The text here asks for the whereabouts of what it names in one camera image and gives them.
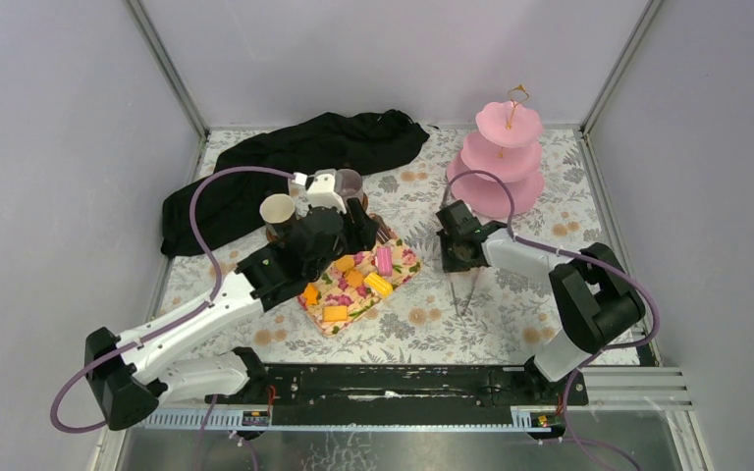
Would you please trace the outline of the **pink-handled metal tongs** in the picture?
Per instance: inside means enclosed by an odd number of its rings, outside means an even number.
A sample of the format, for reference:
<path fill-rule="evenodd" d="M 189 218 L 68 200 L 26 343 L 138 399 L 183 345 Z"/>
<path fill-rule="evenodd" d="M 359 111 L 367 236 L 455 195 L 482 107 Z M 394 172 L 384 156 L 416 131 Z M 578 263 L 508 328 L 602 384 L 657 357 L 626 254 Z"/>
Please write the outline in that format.
<path fill-rule="evenodd" d="M 465 272 L 447 274 L 453 306 L 459 317 L 467 313 L 482 273 L 482 268 L 472 268 Z"/>

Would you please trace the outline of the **white paper cup black base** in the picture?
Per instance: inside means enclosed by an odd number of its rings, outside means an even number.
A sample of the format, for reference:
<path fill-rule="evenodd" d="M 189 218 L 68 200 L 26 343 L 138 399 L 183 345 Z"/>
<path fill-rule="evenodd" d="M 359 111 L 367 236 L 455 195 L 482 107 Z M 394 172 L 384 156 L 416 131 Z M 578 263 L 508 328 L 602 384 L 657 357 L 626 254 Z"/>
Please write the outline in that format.
<path fill-rule="evenodd" d="M 292 232 L 297 222 L 296 203 L 288 194 L 271 194 L 260 204 L 259 215 L 264 226 L 288 226 Z"/>

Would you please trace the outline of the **purple mug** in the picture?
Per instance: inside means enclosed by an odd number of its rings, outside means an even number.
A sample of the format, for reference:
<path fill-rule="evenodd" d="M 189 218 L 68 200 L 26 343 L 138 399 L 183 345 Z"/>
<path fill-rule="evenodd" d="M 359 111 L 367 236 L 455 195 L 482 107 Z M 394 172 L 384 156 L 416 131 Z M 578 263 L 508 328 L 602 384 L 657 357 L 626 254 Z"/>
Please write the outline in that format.
<path fill-rule="evenodd" d="M 335 174 L 335 193 L 340 195 L 344 201 L 350 198 L 362 200 L 363 177 L 352 169 L 340 169 Z"/>

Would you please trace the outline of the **pink three-tier cake stand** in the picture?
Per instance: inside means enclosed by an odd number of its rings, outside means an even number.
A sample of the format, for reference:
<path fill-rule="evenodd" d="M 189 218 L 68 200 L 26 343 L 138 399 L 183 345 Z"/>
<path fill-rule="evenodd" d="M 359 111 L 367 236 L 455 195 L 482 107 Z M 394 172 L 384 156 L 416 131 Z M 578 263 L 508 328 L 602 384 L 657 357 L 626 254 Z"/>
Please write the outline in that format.
<path fill-rule="evenodd" d="M 487 218 L 527 213 L 544 190 L 544 127 L 538 112 L 525 105 L 529 98 L 519 84 L 507 100 L 487 103 L 475 116 L 476 130 L 447 166 L 447 194 Z"/>

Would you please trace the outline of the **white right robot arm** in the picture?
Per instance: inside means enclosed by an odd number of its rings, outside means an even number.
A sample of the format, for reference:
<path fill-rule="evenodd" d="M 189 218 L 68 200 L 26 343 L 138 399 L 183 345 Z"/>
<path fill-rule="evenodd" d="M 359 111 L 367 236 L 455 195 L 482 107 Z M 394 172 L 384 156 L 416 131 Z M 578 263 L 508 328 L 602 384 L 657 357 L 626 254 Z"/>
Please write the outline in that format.
<path fill-rule="evenodd" d="M 498 221 L 482 224 L 461 200 L 436 213 L 446 273 L 497 268 L 543 283 L 555 300 L 562 330 L 525 363 L 523 388 L 547 404 L 563 378 L 642 320 L 646 306 L 613 251 L 594 243 L 567 252 L 512 234 Z"/>

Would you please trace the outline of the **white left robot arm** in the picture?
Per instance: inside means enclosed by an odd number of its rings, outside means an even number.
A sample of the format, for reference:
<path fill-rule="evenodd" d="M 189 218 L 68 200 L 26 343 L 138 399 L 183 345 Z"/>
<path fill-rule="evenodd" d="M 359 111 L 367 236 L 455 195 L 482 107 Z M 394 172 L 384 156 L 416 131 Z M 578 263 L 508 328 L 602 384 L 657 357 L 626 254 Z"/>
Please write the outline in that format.
<path fill-rule="evenodd" d="M 289 234 L 257 249 L 211 293 L 118 335 L 106 328 L 85 341 L 85 377 L 112 431 L 127 429 L 165 403 L 230 396 L 243 403 L 269 397 L 270 380 L 249 347 L 208 358 L 188 353 L 245 317 L 301 295 L 338 259 L 371 250 L 379 225 L 354 200 L 347 213 L 317 207 Z"/>

